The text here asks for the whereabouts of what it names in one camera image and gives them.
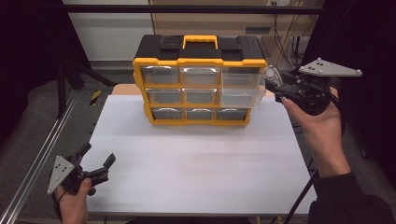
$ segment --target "person's hand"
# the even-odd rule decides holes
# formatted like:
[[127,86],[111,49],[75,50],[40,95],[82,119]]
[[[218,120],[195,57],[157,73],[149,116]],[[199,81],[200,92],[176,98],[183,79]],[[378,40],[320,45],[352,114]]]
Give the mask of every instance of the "person's hand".
[[56,198],[59,200],[62,194],[64,196],[59,201],[61,208],[62,223],[63,224],[85,224],[88,220],[87,210],[87,195],[92,186],[92,181],[87,178],[84,179],[79,187],[76,195],[66,192],[64,188],[59,186],[56,189]]
[[[335,89],[332,89],[332,93],[337,95]],[[320,176],[350,173],[342,148],[341,115],[337,107],[330,103],[323,113],[311,116],[289,99],[283,97],[282,104],[301,125]]]

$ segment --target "black sleeve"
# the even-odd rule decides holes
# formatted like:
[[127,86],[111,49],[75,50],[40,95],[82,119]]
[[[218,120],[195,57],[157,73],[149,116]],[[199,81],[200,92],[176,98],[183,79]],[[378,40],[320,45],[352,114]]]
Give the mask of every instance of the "black sleeve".
[[314,183],[318,198],[311,204],[308,224],[395,224],[389,205],[365,195],[356,176],[325,177]]

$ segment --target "yellow plastic case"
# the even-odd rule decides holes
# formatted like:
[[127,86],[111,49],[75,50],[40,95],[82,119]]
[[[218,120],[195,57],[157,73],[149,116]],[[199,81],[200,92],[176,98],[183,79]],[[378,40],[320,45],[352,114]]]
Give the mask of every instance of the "yellow plastic case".
[[145,35],[133,62],[145,114],[164,125],[247,125],[266,66],[248,35]]

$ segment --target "tripod leg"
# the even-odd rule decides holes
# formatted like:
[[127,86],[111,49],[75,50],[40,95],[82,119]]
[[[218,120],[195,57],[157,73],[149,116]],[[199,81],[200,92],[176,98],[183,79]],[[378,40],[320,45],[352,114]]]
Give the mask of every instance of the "tripod leg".
[[81,64],[78,64],[78,63],[73,62],[73,61],[69,61],[69,62],[74,68],[76,68],[81,73],[84,73],[84,74],[86,74],[86,75],[88,75],[90,77],[93,77],[94,79],[102,82],[103,84],[105,84],[107,86],[112,86],[113,87],[113,86],[116,86],[118,84],[118,83],[115,83],[115,82],[112,82],[112,81],[106,79],[105,77],[100,76],[99,74],[93,72],[91,69],[86,68],[85,66],[83,66]]

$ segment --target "white table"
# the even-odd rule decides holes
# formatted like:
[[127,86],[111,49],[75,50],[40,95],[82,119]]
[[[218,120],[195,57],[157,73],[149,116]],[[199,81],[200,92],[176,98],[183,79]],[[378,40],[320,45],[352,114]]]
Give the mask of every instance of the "white table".
[[[141,96],[110,95],[81,165],[116,162],[89,197],[91,213],[120,216],[287,214],[309,179],[287,112],[264,97],[246,127],[153,126]],[[316,199],[309,190],[296,214]]]

